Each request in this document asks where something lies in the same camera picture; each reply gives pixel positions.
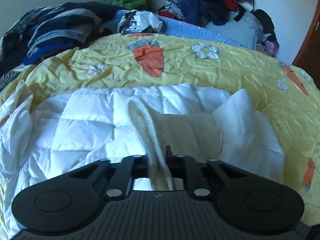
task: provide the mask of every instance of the blanket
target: blanket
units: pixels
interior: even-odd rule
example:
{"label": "blanket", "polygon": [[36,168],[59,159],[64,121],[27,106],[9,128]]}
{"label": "blanket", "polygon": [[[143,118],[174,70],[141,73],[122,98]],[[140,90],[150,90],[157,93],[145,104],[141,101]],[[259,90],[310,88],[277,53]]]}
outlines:
{"label": "blanket", "polygon": [[[161,76],[153,77],[146,70]],[[54,94],[83,87],[112,89],[184,82],[230,94],[246,89],[253,108],[267,116],[279,140],[285,156],[284,184],[295,189],[305,202],[302,221],[309,226],[319,224],[320,93],[303,70],[257,51],[162,34],[115,34],[87,49],[68,50],[29,67],[0,93],[0,100],[3,104],[26,85],[33,94],[33,111]]]}
{"label": "blanket", "polygon": [[[203,163],[216,158],[282,182],[283,152],[268,119],[253,111],[245,90],[230,96],[190,84],[79,89],[51,97],[30,113],[32,97],[23,86],[0,109],[1,114],[10,114],[0,130],[9,237],[19,230],[11,214],[17,193],[97,160],[114,163],[147,153],[152,189],[173,190],[170,171],[166,165],[158,169],[156,161],[165,163],[166,145],[174,155],[183,153]],[[22,103],[12,112],[18,101]]]}

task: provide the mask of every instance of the checkered fabric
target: checkered fabric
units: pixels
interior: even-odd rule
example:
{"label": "checkered fabric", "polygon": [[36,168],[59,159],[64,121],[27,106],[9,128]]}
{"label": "checkered fabric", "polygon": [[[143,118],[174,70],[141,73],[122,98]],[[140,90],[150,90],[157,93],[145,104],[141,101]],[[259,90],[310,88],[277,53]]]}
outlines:
{"label": "checkered fabric", "polygon": [[165,9],[167,12],[170,12],[175,15],[175,17],[181,21],[184,21],[184,15],[179,7],[178,0],[165,0],[166,5]]}
{"label": "checkered fabric", "polygon": [[200,18],[199,26],[200,27],[205,27],[208,24],[208,22],[210,22],[208,20],[208,18],[206,16],[202,15],[201,18]]}
{"label": "checkered fabric", "polygon": [[2,91],[11,81],[15,80],[21,72],[9,71],[0,78],[0,91]]}

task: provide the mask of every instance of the light blue fabric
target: light blue fabric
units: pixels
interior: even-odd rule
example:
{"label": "light blue fabric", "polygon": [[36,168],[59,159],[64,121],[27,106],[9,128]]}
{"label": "light blue fabric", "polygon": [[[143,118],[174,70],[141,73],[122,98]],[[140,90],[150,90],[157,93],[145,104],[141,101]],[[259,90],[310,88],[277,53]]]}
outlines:
{"label": "light blue fabric", "polygon": [[245,12],[244,16],[239,22],[236,22],[233,18],[236,17],[238,12],[229,13],[229,21],[222,26],[214,25],[213,22],[209,22],[206,25],[206,29],[220,33],[227,36],[247,49],[255,50],[257,47],[257,40],[263,39],[263,27],[257,18],[250,12]]}
{"label": "light blue fabric", "polygon": [[[121,18],[129,11],[119,10],[117,11],[114,19],[112,21],[102,24],[102,27],[110,29],[113,33],[117,33],[118,23]],[[160,20],[163,21],[164,27],[161,30],[162,34],[181,37],[181,38],[190,38],[190,39],[199,39],[205,41],[216,41],[221,43],[226,43],[235,47],[243,47],[240,43],[225,37],[219,33],[214,33],[205,28],[195,26],[189,23],[181,22],[178,20],[170,19],[167,17],[159,16]]]}

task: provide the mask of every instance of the white quilted blanket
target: white quilted blanket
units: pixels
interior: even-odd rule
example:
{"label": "white quilted blanket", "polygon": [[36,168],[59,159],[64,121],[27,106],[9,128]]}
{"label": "white quilted blanket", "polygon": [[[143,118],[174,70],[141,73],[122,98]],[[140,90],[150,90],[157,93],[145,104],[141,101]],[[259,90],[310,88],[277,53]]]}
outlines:
{"label": "white quilted blanket", "polygon": [[[282,150],[268,119],[252,109],[244,90],[230,96],[223,90],[190,84],[79,89],[55,95],[29,113],[32,94],[21,87],[0,108],[0,174],[9,238],[19,231],[11,203],[21,190],[96,160],[120,162],[151,151],[150,142],[156,138],[146,135],[149,143],[141,138],[141,122],[136,117],[144,113],[128,112],[130,98],[156,110],[157,118],[176,115],[166,115],[168,131],[164,137],[159,135],[163,143],[172,145],[174,154],[192,155],[198,161],[220,158],[281,182]],[[182,115],[188,115],[188,124]],[[135,189],[150,190],[150,182],[136,182]]]}

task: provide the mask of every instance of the plastic bag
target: plastic bag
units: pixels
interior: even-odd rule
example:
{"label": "plastic bag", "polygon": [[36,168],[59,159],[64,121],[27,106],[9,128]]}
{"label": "plastic bag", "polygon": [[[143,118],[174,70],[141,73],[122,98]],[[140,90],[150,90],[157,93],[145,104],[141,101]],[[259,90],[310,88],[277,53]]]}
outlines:
{"label": "plastic bag", "polygon": [[275,56],[278,53],[279,50],[279,43],[277,42],[271,42],[266,40],[265,42],[262,43],[265,47],[265,52]]}
{"label": "plastic bag", "polygon": [[118,24],[118,32],[129,33],[160,33],[163,22],[148,11],[133,10],[126,13]]}

